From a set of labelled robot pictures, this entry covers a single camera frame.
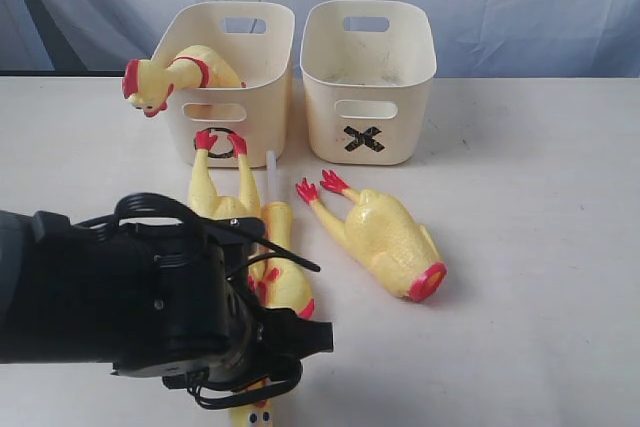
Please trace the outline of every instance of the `white table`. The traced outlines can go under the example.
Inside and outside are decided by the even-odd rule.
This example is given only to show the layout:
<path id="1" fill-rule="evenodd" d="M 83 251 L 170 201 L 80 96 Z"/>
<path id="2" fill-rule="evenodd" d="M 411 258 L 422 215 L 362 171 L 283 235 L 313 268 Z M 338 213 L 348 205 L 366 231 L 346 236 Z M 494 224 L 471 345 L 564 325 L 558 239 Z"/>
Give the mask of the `white table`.
<path id="1" fill-rule="evenodd" d="M 190 166 L 164 119 L 128 106 L 119 82 L 0 78 L 0 208 L 80 221 L 134 191 L 186 200 Z M 430 227 L 449 275 L 423 305 L 387 295 L 295 195 L 328 167 L 298 102 L 280 181 L 295 250 L 324 268 L 316 318 L 334 322 L 335 352 L 304 362 L 276 425 L 640 425 L 638 99 L 637 80 L 438 79 L 411 161 L 334 166 Z M 237 192 L 236 171 L 212 175 Z M 159 380 L 109 372 L 2 366 L 0 425 L 227 425 Z"/>

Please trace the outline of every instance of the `yellow rubber chicken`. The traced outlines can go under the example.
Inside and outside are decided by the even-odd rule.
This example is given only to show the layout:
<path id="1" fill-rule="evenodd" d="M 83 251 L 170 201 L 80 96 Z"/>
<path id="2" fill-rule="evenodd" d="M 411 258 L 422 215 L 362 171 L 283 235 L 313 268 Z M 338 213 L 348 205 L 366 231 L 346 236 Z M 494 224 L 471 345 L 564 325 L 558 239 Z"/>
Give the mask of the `yellow rubber chicken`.
<path id="1" fill-rule="evenodd" d="M 258 217 L 263 220 L 269 240 L 290 249 L 293 211 L 285 202 L 274 201 L 260 207 L 260 196 L 247 160 L 247 145 L 242 137 L 230 134 L 240 171 L 238 198 L 218 196 L 209 176 L 207 153 L 218 137 L 209 131 L 196 133 L 196 157 L 189 186 L 189 207 L 199 216 L 211 219 Z M 249 286 L 266 308 L 288 307 L 303 318 L 315 308 L 313 292 L 300 267 L 287 259 L 272 258 L 250 268 Z M 263 383 L 250 389 L 258 388 Z M 272 425 L 271 401 L 230 409 L 233 427 Z"/>
<path id="2" fill-rule="evenodd" d="M 195 87 L 246 85 L 220 54 L 204 45 L 181 50 L 166 67 L 154 60 L 131 60 L 122 78 L 124 98 L 147 117 L 166 110 L 174 91 Z"/>
<path id="3" fill-rule="evenodd" d="M 320 185 L 355 203 L 344 222 L 325 208 L 307 179 L 296 189 L 333 238 L 392 295 L 421 302 L 433 294 L 447 269 L 427 229 L 395 197 L 357 192 L 333 171 L 322 175 Z"/>

